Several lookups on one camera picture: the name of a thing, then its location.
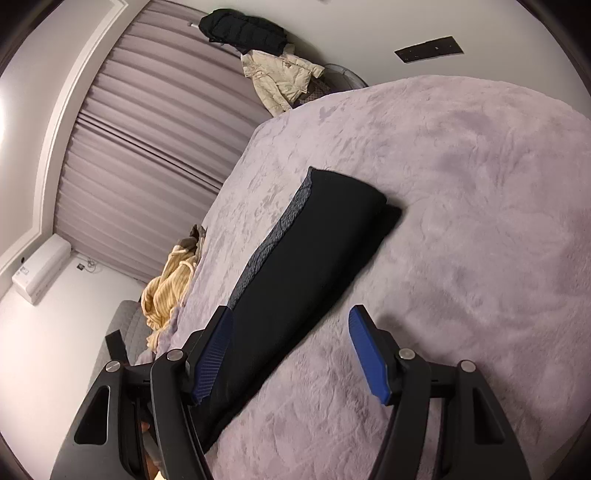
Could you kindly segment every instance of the wall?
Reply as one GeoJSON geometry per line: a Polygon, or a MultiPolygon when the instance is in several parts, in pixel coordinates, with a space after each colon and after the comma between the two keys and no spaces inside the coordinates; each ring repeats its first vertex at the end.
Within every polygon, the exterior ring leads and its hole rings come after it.
{"type": "Polygon", "coordinates": [[[39,155],[56,99],[81,47],[110,2],[63,2],[0,76],[0,252],[32,227],[39,155]]]}
{"type": "Polygon", "coordinates": [[[12,288],[0,300],[0,432],[34,480],[50,477],[117,306],[144,288],[100,264],[79,271],[80,262],[36,306],[12,288]]]}
{"type": "Polygon", "coordinates": [[[148,0],[64,0],[0,77],[0,297],[52,233],[76,114],[100,65],[148,0]]]}
{"type": "Polygon", "coordinates": [[[517,0],[174,0],[236,8],[284,27],[302,56],[352,69],[370,85],[424,74],[523,85],[591,118],[591,97],[546,28],[517,0]],[[453,35],[465,55],[404,64],[394,51],[453,35]]]}

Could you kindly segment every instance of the bed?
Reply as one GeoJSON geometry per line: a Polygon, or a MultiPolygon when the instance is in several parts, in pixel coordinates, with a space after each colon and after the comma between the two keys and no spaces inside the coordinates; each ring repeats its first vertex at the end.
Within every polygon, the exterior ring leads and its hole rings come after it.
{"type": "MultiPolygon", "coordinates": [[[[475,361],[548,478],[591,411],[591,122],[504,82],[424,76],[338,93],[261,125],[204,219],[203,258],[158,355],[228,301],[309,166],[404,217],[207,454],[225,478],[367,478],[389,411],[346,328],[362,303],[425,359],[475,361]]],[[[430,478],[439,405],[419,478],[430,478]]]]}

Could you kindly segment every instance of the gray pillow trim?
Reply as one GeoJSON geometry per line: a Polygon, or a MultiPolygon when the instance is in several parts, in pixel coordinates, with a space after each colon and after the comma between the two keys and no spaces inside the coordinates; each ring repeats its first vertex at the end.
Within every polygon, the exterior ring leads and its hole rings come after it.
{"type": "Polygon", "coordinates": [[[248,284],[261,269],[269,254],[273,251],[281,238],[283,238],[283,235],[289,230],[296,217],[304,208],[312,191],[313,170],[313,167],[308,168],[308,173],[304,182],[300,185],[300,188],[297,189],[290,204],[285,209],[285,212],[283,212],[279,221],[275,224],[269,235],[267,235],[267,238],[263,240],[263,243],[259,245],[246,264],[246,267],[244,268],[242,275],[240,275],[240,278],[230,295],[230,299],[228,300],[228,307],[231,309],[236,306],[236,303],[246,290],[248,284]]]}

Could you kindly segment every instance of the clothing pile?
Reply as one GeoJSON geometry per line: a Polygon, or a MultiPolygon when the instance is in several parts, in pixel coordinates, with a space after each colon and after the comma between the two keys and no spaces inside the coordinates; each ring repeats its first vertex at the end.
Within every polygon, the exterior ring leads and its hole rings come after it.
{"type": "Polygon", "coordinates": [[[142,292],[142,310],[146,323],[153,330],[147,338],[147,346],[153,352],[174,309],[184,300],[195,267],[201,260],[204,242],[205,229],[201,225],[193,225],[189,237],[180,240],[170,252],[162,275],[153,278],[142,292]]]}
{"type": "Polygon", "coordinates": [[[230,44],[242,54],[244,75],[273,116],[331,93],[320,80],[324,67],[296,56],[284,30],[273,22],[221,8],[203,17],[199,30],[209,41],[230,44]]]}

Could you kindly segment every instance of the white jacket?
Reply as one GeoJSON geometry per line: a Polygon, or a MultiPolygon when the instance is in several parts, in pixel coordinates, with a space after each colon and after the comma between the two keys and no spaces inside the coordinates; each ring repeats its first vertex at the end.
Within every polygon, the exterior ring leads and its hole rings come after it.
{"type": "Polygon", "coordinates": [[[261,50],[251,50],[241,57],[244,75],[252,79],[262,103],[273,116],[291,109],[291,105],[307,92],[313,75],[318,78],[324,67],[293,54],[288,44],[279,57],[261,50]]]}

